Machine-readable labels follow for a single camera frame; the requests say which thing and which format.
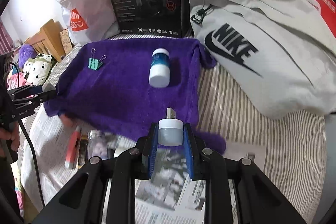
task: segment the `blue gripper pad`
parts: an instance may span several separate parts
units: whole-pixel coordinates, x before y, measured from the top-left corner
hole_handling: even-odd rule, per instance
[[[187,129],[185,126],[183,127],[183,147],[185,153],[185,160],[187,162],[187,170],[189,177],[193,179],[194,177],[194,161],[193,161],[193,154],[191,152],[190,141]]]
[[[154,172],[154,167],[155,167],[155,159],[156,159],[156,150],[158,148],[158,141],[159,141],[159,127],[158,124],[155,127],[154,130],[154,135],[152,138],[152,148],[151,148],[151,152],[150,155],[148,157],[148,174],[149,174],[149,178],[152,177],[152,174]]]

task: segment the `metal bolt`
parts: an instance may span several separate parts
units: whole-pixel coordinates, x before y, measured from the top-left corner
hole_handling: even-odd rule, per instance
[[[252,161],[251,161],[249,158],[243,158],[243,159],[241,160],[241,163],[242,163],[243,165],[251,165]]]
[[[137,148],[131,148],[130,150],[129,150],[129,153],[131,154],[131,155],[136,155],[137,153],[139,153],[139,149],[137,149]]]
[[[210,148],[204,148],[202,150],[204,155],[211,155],[212,154],[212,150]]]
[[[91,164],[97,164],[100,161],[100,159],[98,157],[92,157],[90,159],[90,163]]]

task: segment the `pink curtain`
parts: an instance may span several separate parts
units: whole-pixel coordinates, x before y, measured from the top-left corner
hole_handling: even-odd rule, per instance
[[[5,26],[0,18],[0,55],[10,52],[13,47],[13,40],[6,31]]]

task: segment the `nike swoosh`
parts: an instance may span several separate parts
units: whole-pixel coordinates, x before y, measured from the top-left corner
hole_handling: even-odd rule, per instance
[[[241,65],[242,67],[254,72],[255,74],[259,75],[260,77],[262,77],[259,73],[257,73],[256,71],[252,70],[250,67],[246,66],[244,64],[244,62],[242,62],[241,60],[238,60],[236,58],[234,58],[233,56],[231,56],[230,54],[228,54],[227,52],[223,51],[222,49],[218,48],[212,41],[212,33],[214,32],[214,30],[212,32],[210,32],[206,38],[204,39],[205,45],[208,47],[208,49],[216,54],[219,54],[220,56],[229,59],[231,61],[233,61],[234,63]]]

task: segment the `nike bag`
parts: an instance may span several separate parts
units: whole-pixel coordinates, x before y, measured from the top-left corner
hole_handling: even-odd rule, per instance
[[[336,39],[306,0],[189,0],[195,38],[279,119],[336,107]]]
[[[63,20],[71,42],[83,46],[119,33],[110,0],[56,0],[62,7]]]

